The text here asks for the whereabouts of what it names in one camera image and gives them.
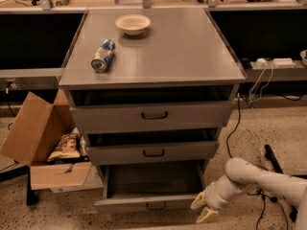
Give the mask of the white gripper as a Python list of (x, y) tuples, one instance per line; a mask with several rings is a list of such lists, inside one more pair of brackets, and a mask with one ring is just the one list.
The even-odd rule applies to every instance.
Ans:
[(219, 215), (218, 211), (226, 207), (229, 201), (239, 193), (239, 184), (226, 175), (210, 183), (191, 203), (192, 210), (197, 210), (205, 204), (208, 206), (203, 208), (196, 223), (203, 224), (215, 219)]

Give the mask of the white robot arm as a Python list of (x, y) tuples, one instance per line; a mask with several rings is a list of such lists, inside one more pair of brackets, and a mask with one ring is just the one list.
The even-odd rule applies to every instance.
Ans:
[(295, 230), (307, 230), (307, 180), (287, 174), (260, 169), (242, 158), (231, 158), (224, 166), (224, 174), (200, 192), (191, 209), (203, 207), (196, 223), (216, 218), (236, 196), (258, 187), (296, 207)]

